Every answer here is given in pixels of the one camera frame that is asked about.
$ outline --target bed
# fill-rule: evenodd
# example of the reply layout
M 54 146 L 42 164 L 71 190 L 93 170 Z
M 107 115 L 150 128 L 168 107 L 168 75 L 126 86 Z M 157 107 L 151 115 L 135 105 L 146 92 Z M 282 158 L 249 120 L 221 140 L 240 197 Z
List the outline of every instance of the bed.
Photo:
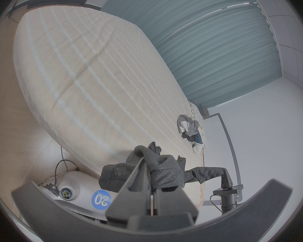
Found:
M 18 24 L 13 62 L 41 127 L 97 174 L 152 141 L 162 154 L 186 157 L 186 169 L 203 166 L 203 153 L 193 153 L 176 122 L 201 114 L 136 25 L 90 8 L 37 8 Z M 184 191 L 202 205 L 203 185 Z

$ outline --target sticker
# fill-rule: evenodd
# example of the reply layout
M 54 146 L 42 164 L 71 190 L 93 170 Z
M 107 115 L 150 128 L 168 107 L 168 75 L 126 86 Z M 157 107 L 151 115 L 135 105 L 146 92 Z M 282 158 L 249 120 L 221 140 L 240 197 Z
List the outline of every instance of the sticker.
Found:
M 92 196 L 92 205 L 98 210 L 105 210 L 111 204 L 111 196 L 105 190 L 96 191 Z

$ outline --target curtain fold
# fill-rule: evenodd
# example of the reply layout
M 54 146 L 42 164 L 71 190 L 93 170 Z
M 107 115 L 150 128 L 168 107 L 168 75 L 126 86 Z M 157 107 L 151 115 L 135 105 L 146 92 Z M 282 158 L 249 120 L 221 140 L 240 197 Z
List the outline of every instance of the curtain fold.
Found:
M 197 106 L 216 106 L 282 75 L 254 0 L 109 0 L 101 10 L 140 27 Z

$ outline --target mattress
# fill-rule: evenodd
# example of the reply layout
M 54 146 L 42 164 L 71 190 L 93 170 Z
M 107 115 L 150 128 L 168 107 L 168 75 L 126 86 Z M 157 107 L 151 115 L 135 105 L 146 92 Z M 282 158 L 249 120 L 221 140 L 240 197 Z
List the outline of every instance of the mattress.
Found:
M 136 25 L 90 8 L 38 8 L 18 24 L 13 62 L 38 123 L 97 174 L 152 141 L 162 154 L 186 157 L 186 169 L 203 166 L 177 129 L 191 105 Z M 203 203 L 199 183 L 184 191 Z

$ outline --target wooden floor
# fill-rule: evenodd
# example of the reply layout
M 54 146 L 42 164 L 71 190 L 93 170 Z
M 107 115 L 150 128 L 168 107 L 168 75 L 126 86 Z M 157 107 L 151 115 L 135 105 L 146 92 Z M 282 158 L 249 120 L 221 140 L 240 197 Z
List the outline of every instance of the wooden floor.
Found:
M 61 160 L 60 146 L 39 126 L 21 93 L 12 60 L 12 45 L 18 22 L 27 6 L 0 19 L 0 198 L 16 216 L 19 213 L 11 191 L 32 180 L 43 182 L 54 175 Z M 82 172 L 97 176 L 63 150 L 64 158 L 78 164 Z M 60 164 L 57 172 L 65 171 Z

